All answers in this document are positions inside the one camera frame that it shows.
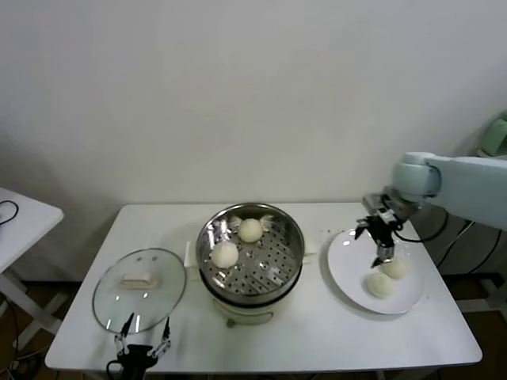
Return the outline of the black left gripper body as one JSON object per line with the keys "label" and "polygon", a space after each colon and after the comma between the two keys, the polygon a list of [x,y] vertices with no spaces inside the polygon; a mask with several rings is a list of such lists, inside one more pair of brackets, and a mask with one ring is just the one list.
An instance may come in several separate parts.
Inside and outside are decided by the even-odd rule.
{"label": "black left gripper body", "polygon": [[147,369],[157,363],[157,356],[150,345],[129,344],[128,353],[120,357],[121,380],[144,380]]}

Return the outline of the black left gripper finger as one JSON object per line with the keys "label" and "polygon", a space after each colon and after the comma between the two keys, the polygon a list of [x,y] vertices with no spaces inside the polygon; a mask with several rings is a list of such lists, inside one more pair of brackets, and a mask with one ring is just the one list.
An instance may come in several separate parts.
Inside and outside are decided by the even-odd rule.
{"label": "black left gripper finger", "polygon": [[166,323],[162,332],[162,339],[160,344],[152,350],[151,356],[164,356],[170,349],[170,317],[166,319]]}
{"label": "black left gripper finger", "polygon": [[130,326],[132,324],[134,314],[131,313],[129,318],[123,324],[120,332],[117,333],[114,337],[114,342],[116,346],[117,355],[127,355],[129,353],[128,345],[127,345],[127,335],[129,333]]}

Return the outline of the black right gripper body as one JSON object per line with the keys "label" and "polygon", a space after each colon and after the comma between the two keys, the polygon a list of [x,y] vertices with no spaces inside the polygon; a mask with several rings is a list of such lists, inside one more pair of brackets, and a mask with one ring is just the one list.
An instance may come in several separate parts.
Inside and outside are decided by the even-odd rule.
{"label": "black right gripper body", "polygon": [[379,246],[393,246],[393,232],[396,230],[397,222],[384,222],[378,215],[367,216],[365,218],[368,224],[367,230],[375,243]]}

